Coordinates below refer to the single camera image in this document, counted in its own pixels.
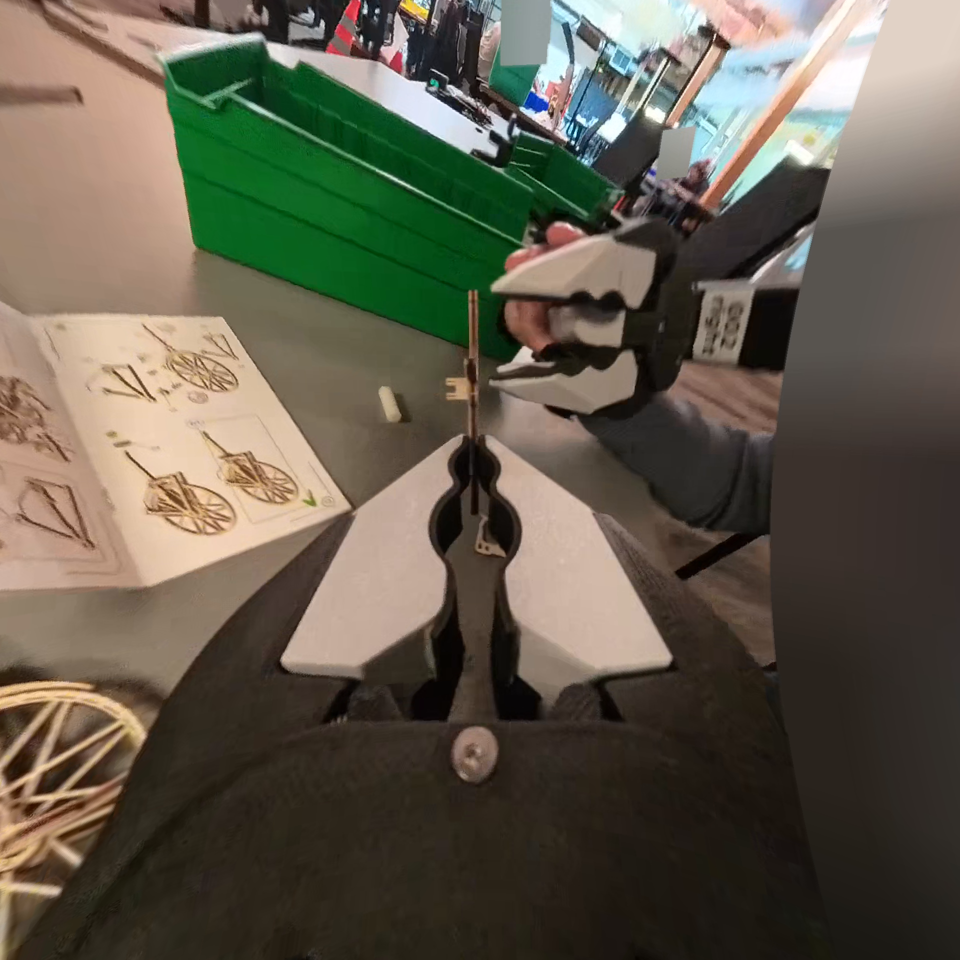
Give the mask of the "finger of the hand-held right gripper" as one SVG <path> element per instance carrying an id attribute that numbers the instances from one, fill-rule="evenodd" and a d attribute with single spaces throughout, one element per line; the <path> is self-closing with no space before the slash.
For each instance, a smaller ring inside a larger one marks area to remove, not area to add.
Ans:
<path id="1" fill-rule="evenodd" d="M 515 400 L 573 415 L 592 415 L 629 402 L 640 384 L 632 351 L 564 346 L 542 353 L 524 348 L 498 366 L 488 385 Z"/>
<path id="2" fill-rule="evenodd" d="M 622 224 L 559 245 L 542 238 L 510 256 L 490 292 L 557 305 L 652 307 L 657 302 L 657 227 Z"/>

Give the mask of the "green plastic bin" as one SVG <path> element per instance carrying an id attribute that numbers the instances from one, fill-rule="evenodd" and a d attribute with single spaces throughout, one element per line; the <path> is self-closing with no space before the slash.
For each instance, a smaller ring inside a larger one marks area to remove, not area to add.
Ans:
<path id="1" fill-rule="evenodd" d="M 534 227 L 603 225 L 621 190 L 558 145 L 463 150 L 256 34 L 160 58 L 197 248 L 440 340 L 516 350 L 491 285 Z"/>

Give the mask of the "orange traffic cone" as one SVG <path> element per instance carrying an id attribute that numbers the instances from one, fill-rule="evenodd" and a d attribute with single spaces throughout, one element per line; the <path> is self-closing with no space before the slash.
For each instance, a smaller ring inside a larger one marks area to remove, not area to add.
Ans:
<path id="1" fill-rule="evenodd" d="M 330 29 L 326 30 L 325 52 L 331 55 L 351 57 L 354 51 L 357 20 L 361 12 L 360 1 L 335 1 L 330 3 Z"/>

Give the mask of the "person's right hand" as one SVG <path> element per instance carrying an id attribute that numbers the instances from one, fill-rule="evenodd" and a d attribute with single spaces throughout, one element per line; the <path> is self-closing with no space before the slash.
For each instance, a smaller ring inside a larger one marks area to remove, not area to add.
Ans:
<path id="1" fill-rule="evenodd" d="M 555 249 L 582 239 L 585 234 L 572 223 L 553 222 L 546 229 L 543 241 L 534 246 L 518 248 L 506 258 L 504 270 L 510 273 L 527 261 L 548 254 Z M 561 336 L 554 332 L 554 314 L 559 315 L 569 305 L 565 301 L 508 300 L 503 307 L 505 330 L 521 347 L 533 354 L 542 354 L 554 344 L 574 344 L 579 340 L 570 331 Z"/>

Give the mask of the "curved wooden model part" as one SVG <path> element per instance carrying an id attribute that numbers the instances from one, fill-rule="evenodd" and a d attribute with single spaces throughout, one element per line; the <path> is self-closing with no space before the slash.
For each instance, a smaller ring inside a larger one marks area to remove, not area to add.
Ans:
<path id="1" fill-rule="evenodd" d="M 478 291 L 468 291 L 468 348 L 464 372 L 466 379 L 466 435 L 468 439 L 470 513 L 479 516 L 479 481 L 477 473 L 479 412 L 479 299 Z"/>

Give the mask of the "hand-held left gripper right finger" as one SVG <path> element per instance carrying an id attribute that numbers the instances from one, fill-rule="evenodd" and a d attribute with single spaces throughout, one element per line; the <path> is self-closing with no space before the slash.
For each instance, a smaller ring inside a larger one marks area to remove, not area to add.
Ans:
<path id="1" fill-rule="evenodd" d="M 498 682 L 565 690 L 670 669 L 599 514 L 496 438 L 482 439 L 480 467 L 491 533 L 507 552 L 491 639 Z"/>

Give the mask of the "person's right forearm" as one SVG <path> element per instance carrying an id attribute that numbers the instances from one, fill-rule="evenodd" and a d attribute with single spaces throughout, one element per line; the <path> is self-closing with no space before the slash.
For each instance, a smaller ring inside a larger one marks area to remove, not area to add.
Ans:
<path id="1" fill-rule="evenodd" d="M 667 393 L 577 421 L 646 482 L 675 520 L 701 530 L 770 534 L 774 432 L 722 423 Z"/>

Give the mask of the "wooden spoked wheel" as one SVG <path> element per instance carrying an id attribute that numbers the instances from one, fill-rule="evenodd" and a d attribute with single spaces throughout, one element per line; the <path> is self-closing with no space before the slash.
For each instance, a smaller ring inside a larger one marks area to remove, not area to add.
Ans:
<path id="1" fill-rule="evenodd" d="M 16 958 L 114 811 L 148 726 L 115 690 L 2 684 L 1 957 Z"/>

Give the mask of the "white instruction booklet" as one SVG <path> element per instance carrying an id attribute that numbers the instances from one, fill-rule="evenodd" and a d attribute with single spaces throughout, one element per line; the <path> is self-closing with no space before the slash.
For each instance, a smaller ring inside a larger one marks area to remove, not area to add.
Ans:
<path id="1" fill-rule="evenodd" d="M 2 304 L 2 593 L 146 589 L 350 508 L 223 318 Z"/>

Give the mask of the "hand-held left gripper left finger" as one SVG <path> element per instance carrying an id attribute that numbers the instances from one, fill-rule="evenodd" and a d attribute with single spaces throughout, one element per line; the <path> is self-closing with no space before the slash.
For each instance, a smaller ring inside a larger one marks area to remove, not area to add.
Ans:
<path id="1" fill-rule="evenodd" d="M 301 676 L 441 676 L 458 657 L 450 548 L 469 457 L 455 436 L 355 510 L 280 658 Z"/>

